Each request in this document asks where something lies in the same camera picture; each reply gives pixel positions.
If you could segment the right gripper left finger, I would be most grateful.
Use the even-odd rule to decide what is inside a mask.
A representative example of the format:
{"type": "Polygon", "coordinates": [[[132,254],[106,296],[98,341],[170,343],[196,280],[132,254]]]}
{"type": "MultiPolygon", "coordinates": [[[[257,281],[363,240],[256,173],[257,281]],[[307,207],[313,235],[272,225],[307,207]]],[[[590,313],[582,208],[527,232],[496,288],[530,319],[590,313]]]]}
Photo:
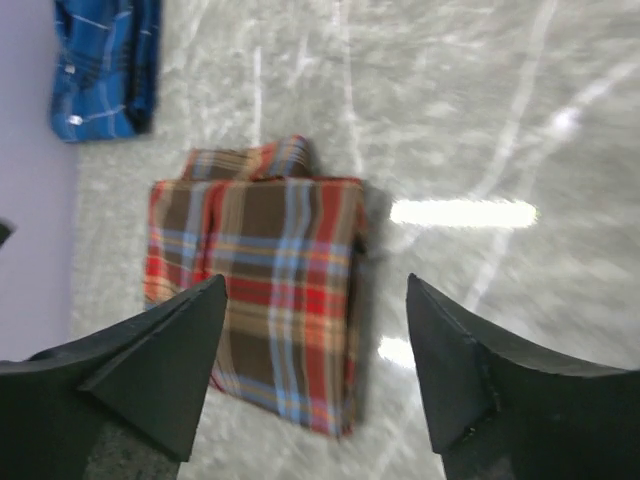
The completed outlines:
{"type": "Polygon", "coordinates": [[[1,365],[5,479],[173,479],[222,333],[213,276],[89,336],[1,365]]]}

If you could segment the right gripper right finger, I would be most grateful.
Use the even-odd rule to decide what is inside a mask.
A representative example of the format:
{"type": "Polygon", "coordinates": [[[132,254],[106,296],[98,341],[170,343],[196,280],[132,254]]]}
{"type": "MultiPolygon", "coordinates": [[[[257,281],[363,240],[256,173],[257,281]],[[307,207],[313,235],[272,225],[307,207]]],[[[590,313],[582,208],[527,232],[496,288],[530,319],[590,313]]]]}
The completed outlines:
{"type": "Polygon", "coordinates": [[[635,479],[639,374],[524,339],[416,275],[410,343],[449,479],[635,479]]]}

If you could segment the red brown plaid shirt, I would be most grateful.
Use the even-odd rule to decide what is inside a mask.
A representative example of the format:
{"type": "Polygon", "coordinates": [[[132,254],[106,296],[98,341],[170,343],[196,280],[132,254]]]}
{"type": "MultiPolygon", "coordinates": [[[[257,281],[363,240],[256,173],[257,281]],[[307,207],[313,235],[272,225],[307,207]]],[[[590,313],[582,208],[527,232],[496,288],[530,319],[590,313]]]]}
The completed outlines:
{"type": "Polygon", "coordinates": [[[143,292],[151,308],[222,276],[211,385],[339,437],[355,421],[364,188],[314,174],[312,159],[300,135],[191,151],[151,187],[143,292]]]}

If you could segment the blue plaid shirt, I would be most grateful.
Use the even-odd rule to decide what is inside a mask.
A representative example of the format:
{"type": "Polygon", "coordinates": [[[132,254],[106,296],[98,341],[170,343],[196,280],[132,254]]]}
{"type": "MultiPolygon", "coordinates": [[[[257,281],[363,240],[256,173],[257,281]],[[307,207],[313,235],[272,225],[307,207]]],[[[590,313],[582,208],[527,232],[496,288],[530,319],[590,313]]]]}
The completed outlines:
{"type": "Polygon", "coordinates": [[[67,143],[127,139],[151,130],[162,2],[54,3],[60,42],[50,126],[67,143]]]}

